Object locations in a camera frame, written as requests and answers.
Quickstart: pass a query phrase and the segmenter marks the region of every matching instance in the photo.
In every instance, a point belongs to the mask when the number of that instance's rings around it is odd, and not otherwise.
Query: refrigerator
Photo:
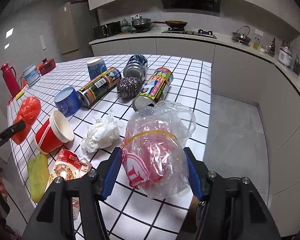
[[[93,28],[98,26],[95,11],[89,10],[87,1],[67,2],[53,17],[53,28],[63,61],[93,57],[90,41]]]

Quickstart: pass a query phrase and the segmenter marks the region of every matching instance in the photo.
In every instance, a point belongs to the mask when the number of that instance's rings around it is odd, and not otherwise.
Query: red paper cup
[[[48,154],[73,139],[74,133],[68,120],[56,110],[36,133],[34,142],[40,152]]]

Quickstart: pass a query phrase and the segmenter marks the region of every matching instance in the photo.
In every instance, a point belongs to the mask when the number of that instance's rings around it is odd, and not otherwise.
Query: white tiled tabletop
[[[116,67],[123,71],[131,55],[115,55],[103,57],[107,67]],[[191,107],[196,116],[197,127],[186,146],[190,147],[198,160],[203,160],[205,143],[207,139],[210,99],[211,99],[211,63],[190,58],[145,55],[148,59],[148,72],[146,80],[159,67],[166,67],[173,72],[174,79],[165,99],[182,103]],[[8,122],[12,125],[22,101],[28,96],[36,96],[41,101],[41,113],[32,126],[27,139],[20,145],[10,140],[11,148],[20,179],[25,191],[30,198],[28,173],[26,162],[39,153],[34,144],[34,135],[38,129],[56,110],[53,102],[54,96],[63,88],[73,86],[76,90],[90,81],[85,59],[57,63],[56,68],[41,79],[31,88],[25,88],[25,94],[14,100],[8,107]],[[68,117],[74,130],[74,141],[63,147],[79,153],[97,168],[99,163],[109,158],[110,153],[121,144],[125,129],[134,110],[131,102],[123,102],[117,98],[116,88],[103,96],[90,108],[82,107],[74,116]],[[105,116],[110,109],[114,110],[115,119],[118,121],[120,137],[113,144],[96,153],[82,152],[80,142],[87,131],[87,127],[94,123],[94,117]],[[49,169],[57,158],[59,149],[49,154]],[[192,192],[183,197],[153,200],[145,194],[129,187],[128,179],[121,167],[112,195],[106,201],[100,202],[103,219],[111,240],[126,239],[165,239],[173,240],[183,224],[189,209]],[[83,239],[80,216],[74,221],[76,239]]]

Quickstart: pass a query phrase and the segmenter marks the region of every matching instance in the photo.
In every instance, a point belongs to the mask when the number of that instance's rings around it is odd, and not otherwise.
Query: white countertop
[[[188,139],[186,147],[190,147],[194,156],[202,161],[210,117],[211,63],[180,57],[145,56],[148,58],[149,65],[146,79],[159,67],[169,68],[173,72],[174,79],[165,99],[182,103],[194,110],[197,126],[192,137]],[[107,67],[116,67],[122,72],[130,57],[131,55],[105,56],[104,60]],[[39,153],[34,143],[34,135],[56,110],[53,99],[60,90],[68,86],[78,90],[90,81],[87,60],[88,58],[57,63],[54,70],[42,76],[32,87],[26,87],[25,94],[20,99],[13,100],[8,106],[8,123],[12,125],[26,97],[36,96],[41,102],[40,115],[26,140],[20,145],[10,140],[13,158],[29,198],[26,162]],[[128,120],[135,112],[131,103],[131,100],[123,102],[118,99],[115,87],[90,108],[82,107],[76,114],[67,118],[75,135],[74,140],[63,147],[85,157],[94,168],[97,168],[101,161],[109,158],[114,147],[120,146],[123,141]],[[80,142],[87,132],[87,127],[95,123],[94,118],[104,118],[110,109],[114,110],[120,137],[111,146],[100,149],[96,153],[83,152]],[[50,172],[58,157],[58,150],[59,148],[48,155]],[[120,239],[142,240],[147,236],[147,240],[174,240],[183,224],[192,198],[193,194],[190,191],[182,197],[173,196],[163,201],[149,199],[140,191],[129,187],[127,175],[121,167],[111,196],[99,203],[110,239],[119,239],[118,236]],[[74,220],[74,229],[76,239],[82,239],[80,216]]]
[[[212,42],[215,44],[225,45],[228,47],[232,47],[234,49],[239,49],[244,52],[248,52],[250,54],[253,54],[255,56],[261,57],[267,61],[272,62],[274,65],[276,65],[286,76],[287,78],[294,84],[294,86],[298,89],[300,92],[300,75],[296,75],[294,72],[290,71],[285,65],[281,64],[278,59],[277,55],[275,57],[271,57],[265,53],[262,53],[260,50],[256,50],[251,46],[245,46],[242,44],[238,44],[236,42],[233,42],[231,40],[230,35],[222,34],[222,33],[214,33],[217,37],[217,39],[208,38],[208,37],[202,37],[202,36],[196,36],[196,35],[189,35],[189,34],[179,34],[179,33],[162,33],[163,31],[166,31],[167,27],[154,27],[148,32],[144,33],[127,33],[127,34],[118,34],[115,36],[97,39],[94,41],[89,42],[90,45],[98,44],[102,42],[108,42],[108,41],[115,41],[115,40],[122,40],[122,39],[130,39],[130,38],[150,38],[150,37],[173,37],[173,38],[188,38],[188,39],[194,39],[198,41],[203,42]]]

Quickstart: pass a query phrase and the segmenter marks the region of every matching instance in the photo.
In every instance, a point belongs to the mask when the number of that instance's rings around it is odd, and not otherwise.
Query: ceiling light
[[[11,36],[12,32],[13,32],[13,28],[11,30],[8,30],[7,34],[6,34],[6,38],[8,38],[9,36]]]

